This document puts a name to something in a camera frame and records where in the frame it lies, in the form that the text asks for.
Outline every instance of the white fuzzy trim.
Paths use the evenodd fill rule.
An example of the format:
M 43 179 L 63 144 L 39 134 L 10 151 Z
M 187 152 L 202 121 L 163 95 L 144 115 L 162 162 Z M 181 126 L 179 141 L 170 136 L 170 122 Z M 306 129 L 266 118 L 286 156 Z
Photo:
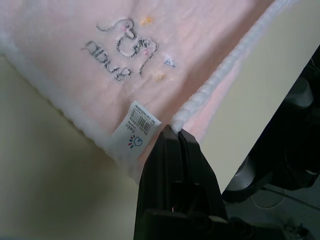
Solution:
M 171 120 L 171 128 L 178 133 L 184 124 L 197 112 L 211 97 L 221 81 L 232 70 L 235 62 L 254 44 L 262 31 L 271 20 L 284 8 L 297 0 L 276 0 L 244 35 L 238 45 L 222 61 L 211 77 L 186 101 Z

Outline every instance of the black plastic object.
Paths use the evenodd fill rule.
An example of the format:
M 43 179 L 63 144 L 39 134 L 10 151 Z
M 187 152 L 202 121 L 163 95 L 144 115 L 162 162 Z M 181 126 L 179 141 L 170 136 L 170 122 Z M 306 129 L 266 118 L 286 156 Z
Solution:
M 167 125 L 143 168 L 134 239 L 200 240 L 228 227 L 214 230 L 209 216 L 227 220 L 216 175 L 196 139 Z

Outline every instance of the white fabric tag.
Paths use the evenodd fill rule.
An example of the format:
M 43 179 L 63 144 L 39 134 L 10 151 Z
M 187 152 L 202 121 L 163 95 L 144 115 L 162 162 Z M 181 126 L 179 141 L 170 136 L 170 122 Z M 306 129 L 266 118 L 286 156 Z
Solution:
M 135 161 L 142 154 L 161 122 L 139 102 L 134 101 L 111 137 L 112 157 Z

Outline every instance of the fleece blanket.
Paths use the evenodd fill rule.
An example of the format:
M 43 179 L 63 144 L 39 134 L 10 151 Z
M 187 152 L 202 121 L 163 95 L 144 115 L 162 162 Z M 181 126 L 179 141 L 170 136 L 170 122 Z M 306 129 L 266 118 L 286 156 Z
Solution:
M 0 0 L 0 54 L 138 181 L 166 124 L 201 140 L 292 2 Z

